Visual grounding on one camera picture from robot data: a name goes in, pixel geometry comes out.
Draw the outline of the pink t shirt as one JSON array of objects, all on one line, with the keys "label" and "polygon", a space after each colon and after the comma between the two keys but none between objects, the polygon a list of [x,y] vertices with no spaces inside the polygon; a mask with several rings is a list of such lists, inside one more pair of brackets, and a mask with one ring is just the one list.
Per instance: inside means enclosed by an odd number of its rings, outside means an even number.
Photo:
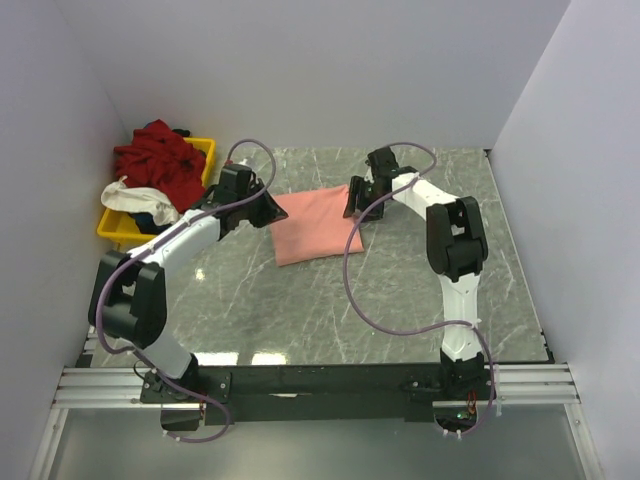
[{"label": "pink t shirt", "polygon": [[353,218],[343,217],[347,185],[281,194],[274,199],[288,214],[270,225],[278,267],[344,253],[355,223]]}]

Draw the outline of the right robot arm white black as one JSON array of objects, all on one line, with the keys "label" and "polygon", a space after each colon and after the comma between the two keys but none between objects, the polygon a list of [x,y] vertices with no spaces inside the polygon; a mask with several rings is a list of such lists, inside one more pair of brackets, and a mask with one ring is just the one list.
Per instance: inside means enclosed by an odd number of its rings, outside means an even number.
[{"label": "right robot arm white black", "polygon": [[[490,380],[485,363],[491,359],[479,333],[478,288],[489,249],[478,201],[472,196],[445,192],[418,171],[398,164],[396,143],[367,155],[368,172],[354,176],[343,213],[355,224],[343,253],[343,284],[358,316],[374,329],[394,336],[412,336],[437,328],[444,330],[440,348],[438,389],[452,399],[479,389]],[[348,277],[351,243],[363,222],[383,218],[385,204],[394,200],[420,216],[426,228],[426,254],[442,292],[444,321],[415,331],[391,330],[369,319],[357,305]]]}]

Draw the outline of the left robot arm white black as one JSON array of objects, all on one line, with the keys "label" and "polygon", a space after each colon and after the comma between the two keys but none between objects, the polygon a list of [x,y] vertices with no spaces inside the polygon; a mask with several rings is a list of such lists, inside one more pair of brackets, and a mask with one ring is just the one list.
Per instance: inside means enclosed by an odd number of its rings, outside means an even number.
[{"label": "left robot arm white black", "polygon": [[98,267],[88,320],[104,337],[123,339],[165,375],[176,401],[193,399],[199,365],[166,327],[166,281],[184,263],[221,241],[243,221],[263,228],[288,214],[248,166],[230,164],[194,207],[152,241],[126,253],[112,250]]}]

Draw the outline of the blue t shirt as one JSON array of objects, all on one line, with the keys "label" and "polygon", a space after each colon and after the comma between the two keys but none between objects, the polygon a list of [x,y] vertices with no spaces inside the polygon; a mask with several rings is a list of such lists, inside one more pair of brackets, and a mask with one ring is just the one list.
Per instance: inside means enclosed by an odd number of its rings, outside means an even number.
[{"label": "blue t shirt", "polygon": [[159,235],[168,228],[168,225],[157,225],[153,216],[147,212],[130,213],[129,216],[141,234]]}]

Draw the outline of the red t shirt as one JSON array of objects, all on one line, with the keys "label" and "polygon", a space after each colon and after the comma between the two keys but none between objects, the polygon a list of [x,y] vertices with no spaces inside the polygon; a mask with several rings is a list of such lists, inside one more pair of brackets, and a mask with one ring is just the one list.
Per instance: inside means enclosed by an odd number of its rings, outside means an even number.
[{"label": "red t shirt", "polygon": [[115,176],[129,188],[153,188],[182,214],[204,193],[206,157],[162,120],[136,129],[128,145],[113,149]]}]

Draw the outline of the white t shirt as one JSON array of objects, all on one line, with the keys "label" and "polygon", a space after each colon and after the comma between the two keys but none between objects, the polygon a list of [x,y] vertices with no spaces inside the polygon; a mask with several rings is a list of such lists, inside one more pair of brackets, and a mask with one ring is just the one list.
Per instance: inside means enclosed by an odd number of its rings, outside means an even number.
[{"label": "white t shirt", "polygon": [[180,214],[169,198],[161,191],[151,187],[128,187],[127,176],[107,185],[101,194],[104,207],[130,214],[147,213],[157,226],[174,224]]}]

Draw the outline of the yellow plastic bin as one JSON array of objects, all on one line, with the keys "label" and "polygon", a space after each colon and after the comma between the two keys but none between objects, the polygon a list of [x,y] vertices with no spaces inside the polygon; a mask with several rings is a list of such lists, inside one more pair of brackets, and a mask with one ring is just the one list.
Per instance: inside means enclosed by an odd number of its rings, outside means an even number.
[{"label": "yellow plastic bin", "polygon": [[[187,137],[186,143],[191,144],[196,150],[202,151],[205,157],[205,167],[201,175],[204,187],[209,184],[213,167],[215,165],[216,142],[211,138]],[[96,233],[120,247],[122,245],[140,245],[154,238],[154,235],[144,234],[139,231],[134,219],[125,212],[105,209],[97,225]]]}]

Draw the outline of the black base beam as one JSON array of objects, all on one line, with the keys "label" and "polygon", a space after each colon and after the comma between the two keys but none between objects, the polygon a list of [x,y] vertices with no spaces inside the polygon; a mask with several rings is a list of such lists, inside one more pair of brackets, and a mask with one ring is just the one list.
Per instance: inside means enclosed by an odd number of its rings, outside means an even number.
[{"label": "black base beam", "polygon": [[494,398],[487,368],[452,373],[437,363],[202,366],[196,394],[208,425],[235,422],[394,419],[431,422],[438,402]]}]

